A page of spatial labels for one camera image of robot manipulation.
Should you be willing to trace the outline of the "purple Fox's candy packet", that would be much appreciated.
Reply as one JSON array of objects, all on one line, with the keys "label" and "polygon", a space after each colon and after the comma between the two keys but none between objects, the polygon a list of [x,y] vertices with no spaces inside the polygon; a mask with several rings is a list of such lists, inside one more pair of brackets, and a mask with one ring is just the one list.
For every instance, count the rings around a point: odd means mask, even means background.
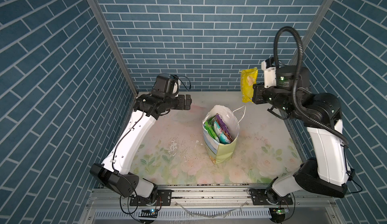
[{"label": "purple Fox's candy packet", "polygon": [[219,114],[216,114],[215,121],[217,121],[219,123],[220,127],[223,129],[223,131],[226,133],[226,135],[233,141],[233,138],[231,136],[231,133],[230,133],[228,127],[226,126],[226,124],[222,120],[222,117]]}]

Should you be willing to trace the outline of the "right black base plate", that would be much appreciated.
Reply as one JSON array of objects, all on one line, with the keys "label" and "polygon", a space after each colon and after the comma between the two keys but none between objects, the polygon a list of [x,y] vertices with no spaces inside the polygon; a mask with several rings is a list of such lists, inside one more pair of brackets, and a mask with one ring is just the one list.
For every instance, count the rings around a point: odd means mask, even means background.
[{"label": "right black base plate", "polygon": [[292,195],[279,196],[273,190],[251,188],[248,190],[253,205],[292,205]]}]

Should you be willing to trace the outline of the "bright green snack packet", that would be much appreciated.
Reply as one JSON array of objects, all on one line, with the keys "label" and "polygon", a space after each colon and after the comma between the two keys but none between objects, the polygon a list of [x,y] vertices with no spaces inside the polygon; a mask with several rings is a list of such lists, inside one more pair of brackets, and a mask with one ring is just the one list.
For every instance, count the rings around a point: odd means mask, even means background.
[{"label": "bright green snack packet", "polygon": [[207,131],[207,133],[209,134],[209,136],[214,139],[215,141],[217,141],[218,143],[220,143],[220,140],[219,140],[219,137],[217,136],[215,130],[214,130],[214,126],[213,126],[213,120],[214,120],[215,117],[212,117],[212,118],[209,118],[207,119],[207,121],[205,121],[204,123],[204,129]]}]

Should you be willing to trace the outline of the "left controller board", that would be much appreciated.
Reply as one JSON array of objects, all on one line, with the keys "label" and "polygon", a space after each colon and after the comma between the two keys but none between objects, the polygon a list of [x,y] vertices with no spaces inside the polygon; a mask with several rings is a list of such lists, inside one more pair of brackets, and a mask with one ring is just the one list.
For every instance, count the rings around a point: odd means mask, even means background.
[{"label": "left controller board", "polygon": [[152,223],[158,218],[159,210],[156,209],[143,209],[139,213],[139,221],[141,223]]}]

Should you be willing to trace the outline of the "right controller board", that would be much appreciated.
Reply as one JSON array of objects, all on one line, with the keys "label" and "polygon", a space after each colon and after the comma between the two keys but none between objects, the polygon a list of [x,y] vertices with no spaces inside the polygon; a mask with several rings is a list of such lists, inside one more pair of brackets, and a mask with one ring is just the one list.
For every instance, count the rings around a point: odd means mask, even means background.
[{"label": "right controller board", "polygon": [[286,219],[286,209],[284,208],[270,208],[270,221],[275,224],[281,224]]}]

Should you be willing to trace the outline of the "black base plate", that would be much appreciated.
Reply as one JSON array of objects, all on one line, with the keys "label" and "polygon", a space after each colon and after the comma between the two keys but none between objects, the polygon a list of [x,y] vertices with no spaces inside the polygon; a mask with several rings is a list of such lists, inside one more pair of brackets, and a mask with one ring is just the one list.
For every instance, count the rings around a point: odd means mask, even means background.
[{"label": "black base plate", "polygon": [[132,197],[130,199],[130,206],[170,206],[171,196],[172,190],[154,189],[147,198],[142,196]]},{"label": "black base plate", "polygon": [[292,205],[292,195],[279,196],[273,190],[251,188],[248,190],[253,205]]}]

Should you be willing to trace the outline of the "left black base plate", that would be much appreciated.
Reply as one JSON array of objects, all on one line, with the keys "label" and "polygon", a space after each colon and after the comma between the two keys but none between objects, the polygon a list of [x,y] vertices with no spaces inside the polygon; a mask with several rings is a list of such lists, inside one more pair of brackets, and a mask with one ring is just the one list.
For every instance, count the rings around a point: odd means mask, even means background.
[{"label": "left black base plate", "polygon": [[130,199],[130,206],[170,206],[171,196],[172,190],[154,189],[147,198],[142,196],[132,197]]}]

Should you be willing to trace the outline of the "floral paper gift bag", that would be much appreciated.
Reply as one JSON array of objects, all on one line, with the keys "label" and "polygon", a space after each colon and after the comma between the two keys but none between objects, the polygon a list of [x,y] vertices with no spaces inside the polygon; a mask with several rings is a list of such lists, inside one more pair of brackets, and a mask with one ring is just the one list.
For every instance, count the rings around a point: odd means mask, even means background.
[{"label": "floral paper gift bag", "polygon": [[240,122],[234,115],[238,110],[246,111],[246,106],[235,110],[221,105],[214,106],[203,120],[203,136],[206,149],[214,164],[231,159],[240,134]]}]

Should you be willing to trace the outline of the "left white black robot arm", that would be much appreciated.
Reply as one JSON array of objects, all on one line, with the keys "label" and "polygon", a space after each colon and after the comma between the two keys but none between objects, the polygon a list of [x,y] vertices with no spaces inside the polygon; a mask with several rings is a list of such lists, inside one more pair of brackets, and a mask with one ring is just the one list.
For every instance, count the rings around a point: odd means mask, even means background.
[{"label": "left white black robot arm", "polygon": [[191,95],[141,95],[135,101],[130,121],[118,142],[102,163],[92,165],[90,174],[100,184],[124,198],[136,195],[153,202],[157,185],[132,173],[132,162],[158,118],[170,110],[190,110],[191,103]]}]

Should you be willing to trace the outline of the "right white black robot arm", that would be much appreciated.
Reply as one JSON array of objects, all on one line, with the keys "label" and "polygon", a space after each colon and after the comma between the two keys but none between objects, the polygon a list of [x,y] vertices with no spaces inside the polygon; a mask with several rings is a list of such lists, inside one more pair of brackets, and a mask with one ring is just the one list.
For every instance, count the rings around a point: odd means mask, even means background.
[{"label": "right white black robot arm", "polygon": [[268,110],[285,114],[284,119],[299,119],[311,137],[315,157],[301,164],[298,170],[275,178],[265,191],[267,201],[278,204],[281,199],[299,190],[343,198],[347,181],[354,175],[345,155],[348,144],[342,136],[343,121],[339,99],[330,93],[310,92],[309,70],[296,66],[275,67],[262,63],[264,82],[253,86],[253,103],[268,103]]}]

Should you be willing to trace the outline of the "aluminium mounting rail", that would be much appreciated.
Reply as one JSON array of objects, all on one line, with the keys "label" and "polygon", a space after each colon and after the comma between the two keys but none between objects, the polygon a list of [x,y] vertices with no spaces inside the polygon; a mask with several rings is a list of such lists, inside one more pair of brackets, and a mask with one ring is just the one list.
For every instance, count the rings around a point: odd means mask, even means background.
[{"label": "aluminium mounting rail", "polygon": [[170,206],[130,206],[108,189],[94,189],[81,216],[83,224],[140,224],[143,209],[159,210],[148,224],[274,224],[270,208],[286,209],[282,224],[342,224],[331,197],[306,191],[292,193],[292,205],[253,205],[248,190],[263,185],[160,186],[172,190]]}]

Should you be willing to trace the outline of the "yellow snack packet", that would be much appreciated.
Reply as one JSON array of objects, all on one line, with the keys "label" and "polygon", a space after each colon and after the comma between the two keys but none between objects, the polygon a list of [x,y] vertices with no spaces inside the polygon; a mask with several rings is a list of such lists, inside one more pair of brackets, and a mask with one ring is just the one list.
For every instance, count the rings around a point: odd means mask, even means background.
[{"label": "yellow snack packet", "polygon": [[252,102],[254,89],[253,85],[257,83],[258,69],[245,69],[240,72],[240,88],[242,101],[244,103]]}]

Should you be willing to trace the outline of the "controller board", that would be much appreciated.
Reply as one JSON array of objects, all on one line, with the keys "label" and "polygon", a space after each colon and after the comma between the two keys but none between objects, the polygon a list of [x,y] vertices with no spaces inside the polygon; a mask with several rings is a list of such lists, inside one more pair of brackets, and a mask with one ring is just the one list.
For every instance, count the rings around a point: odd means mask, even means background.
[{"label": "controller board", "polygon": [[275,224],[281,224],[286,219],[286,209],[284,208],[270,208],[270,221]]},{"label": "controller board", "polygon": [[141,223],[152,223],[158,218],[159,210],[156,209],[143,209],[139,213],[139,221]]}]

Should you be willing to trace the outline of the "teal Fox's candy packet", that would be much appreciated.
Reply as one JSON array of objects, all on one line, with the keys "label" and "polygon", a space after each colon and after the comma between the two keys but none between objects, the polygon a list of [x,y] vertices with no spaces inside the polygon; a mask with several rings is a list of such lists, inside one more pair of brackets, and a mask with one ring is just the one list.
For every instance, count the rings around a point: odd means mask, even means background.
[{"label": "teal Fox's candy packet", "polygon": [[230,144],[232,143],[232,140],[226,135],[226,133],[223,131],[223,129],[220,127],[219,123],[215,121],[213,123],[214,130],[219,137],[221,144]]}]

